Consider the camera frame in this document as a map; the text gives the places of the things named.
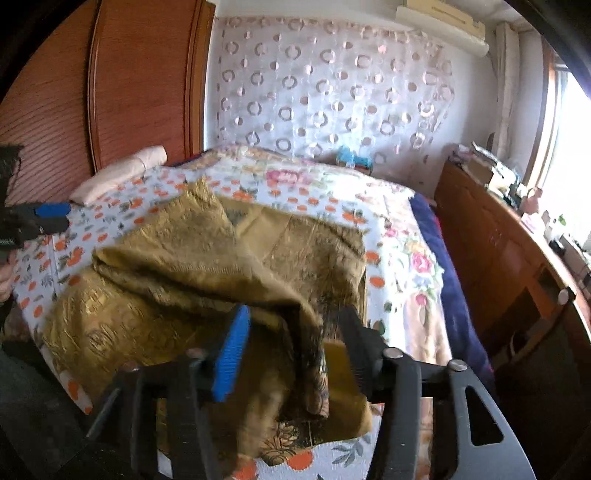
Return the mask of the person's left hand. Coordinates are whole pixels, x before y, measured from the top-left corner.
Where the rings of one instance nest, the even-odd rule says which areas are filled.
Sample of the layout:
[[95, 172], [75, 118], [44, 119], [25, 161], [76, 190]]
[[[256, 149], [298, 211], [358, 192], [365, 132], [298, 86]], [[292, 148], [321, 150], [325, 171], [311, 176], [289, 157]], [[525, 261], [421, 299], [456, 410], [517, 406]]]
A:
[[9, 299], [13, 290], [14, 264], [5, 263], [0, 268], [0, 302]]

